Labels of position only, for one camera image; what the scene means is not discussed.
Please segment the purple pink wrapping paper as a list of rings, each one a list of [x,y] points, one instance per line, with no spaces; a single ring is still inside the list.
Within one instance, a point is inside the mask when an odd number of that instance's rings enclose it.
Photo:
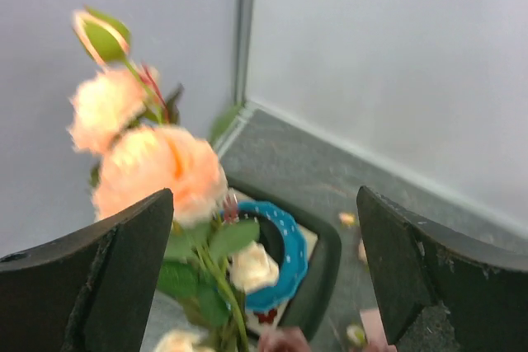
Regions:
[[[364,352],[398,351],[395,345],[388,344],[380,311],[377,308],[362,310],[360,316],[367,339],[367,346],[362,349]]]

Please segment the dusty pink rose stem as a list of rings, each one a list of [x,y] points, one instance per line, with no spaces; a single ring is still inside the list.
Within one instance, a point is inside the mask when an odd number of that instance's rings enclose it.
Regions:
[[[277,327],[264,332],[257,343],[258,352],[311,352],[298,327]]]

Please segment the large peach peony stem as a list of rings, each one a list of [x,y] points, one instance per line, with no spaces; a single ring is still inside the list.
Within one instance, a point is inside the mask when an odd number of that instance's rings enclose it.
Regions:
[[[68,128],[75,150],[99,159],[92,178],[97,219],[169,189],[173,215],[163,263],[190,263],[211,273],[233,299],[225,273],[232,256],[257,241],[259,223],[223,219],[221,212],[236,201],[217,154],[178,124],[174,101],[159,91],[157,71],[131,61],[125,24],[85,7],[73,13],[72,27],[98,66],[72,97]]]

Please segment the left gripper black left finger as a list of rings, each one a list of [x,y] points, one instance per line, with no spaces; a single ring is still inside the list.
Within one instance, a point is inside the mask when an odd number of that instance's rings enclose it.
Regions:
[[[3,351],[138,351],[172,225],[163,189],[1,259]]]

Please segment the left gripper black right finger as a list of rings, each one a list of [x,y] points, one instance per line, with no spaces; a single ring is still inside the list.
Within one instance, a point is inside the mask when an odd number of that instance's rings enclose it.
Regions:
[[[370,277],[399,351],[525,351],[527,256],[481,242],[362,186]]]

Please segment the cream rose stem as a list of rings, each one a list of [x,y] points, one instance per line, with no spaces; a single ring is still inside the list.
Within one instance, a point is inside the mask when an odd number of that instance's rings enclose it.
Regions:
[[[209,334],[171,330],[156,344],[156,351],[249,351],[246,330],[246,297],[259,289],[273,286],[279,278],[279,266],[263,245],[251,242],[234,254],[225,273],[226,286],[233,294],[227,298],[217,279],[190,263],[167,260],[158,277],[158,289],[181,305],[186,319],[205,328]]]

